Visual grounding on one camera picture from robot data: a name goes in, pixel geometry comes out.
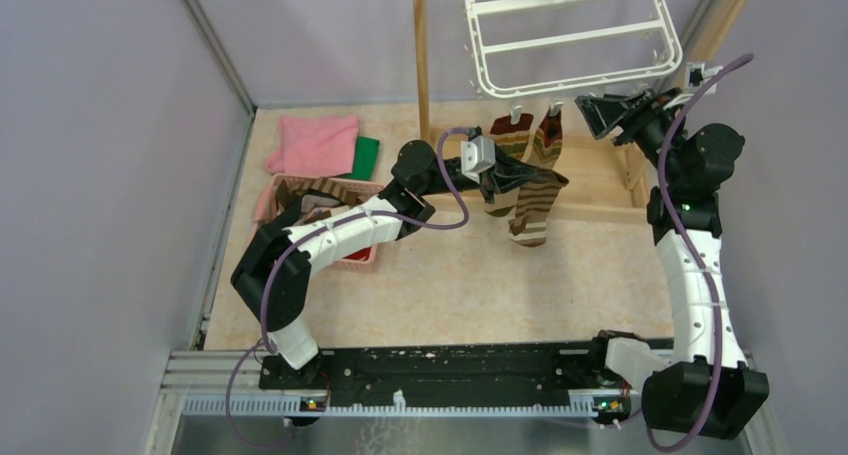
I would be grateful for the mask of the brown beige striped sock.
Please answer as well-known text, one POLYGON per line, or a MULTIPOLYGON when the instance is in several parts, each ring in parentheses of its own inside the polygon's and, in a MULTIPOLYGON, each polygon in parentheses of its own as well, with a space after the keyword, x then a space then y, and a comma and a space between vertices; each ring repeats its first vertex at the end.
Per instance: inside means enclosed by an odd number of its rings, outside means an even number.
POLYGON ((518 191, 515 212, 508 222, 510 239, 532 248, 546 243, 547 220, 562 189, 569 180, 550 171, 540 181, 530 182, 518 191))

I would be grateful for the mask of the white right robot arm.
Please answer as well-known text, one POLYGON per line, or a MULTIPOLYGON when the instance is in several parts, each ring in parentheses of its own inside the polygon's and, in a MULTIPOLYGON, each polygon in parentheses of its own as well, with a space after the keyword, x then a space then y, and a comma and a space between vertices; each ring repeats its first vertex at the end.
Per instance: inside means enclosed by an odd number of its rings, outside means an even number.
POLYGON ((635 144, 663 175, 652 188, 647 221, 669 287, 673 352, 665 360, 648 343, 602 331, 601 350, 586 360, 589 379, 620 379, 641 395, 646 425, 688 435, 736 438, 767 400, 766 374, 749 367, 729 317, 720 251, 718 190, 734 172, 745 139, 722 123, 690 135, 672 89, 658 94, 579 96, 575 104, 594 139, 635 144))

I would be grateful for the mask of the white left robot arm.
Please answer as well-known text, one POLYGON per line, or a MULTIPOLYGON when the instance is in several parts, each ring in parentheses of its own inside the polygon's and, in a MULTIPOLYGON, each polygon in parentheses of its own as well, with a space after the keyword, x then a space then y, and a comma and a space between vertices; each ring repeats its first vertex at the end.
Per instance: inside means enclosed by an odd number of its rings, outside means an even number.
POLYGON ((319 347, 302 318, 313 276, 362 249, 437 229, 428 195, 478 190, 491 202, 560 178, 505 154, 486 136, 473 138, 461 156, 450 159, 422 140, 408 142, 391 174, 380 192, 338 215, 302 225, 279 215, 264 224, 232 272, 232 287, 260 324, 261 346, 284 360, 283 376, 297 388, 314 385, 321 372, 319 347))

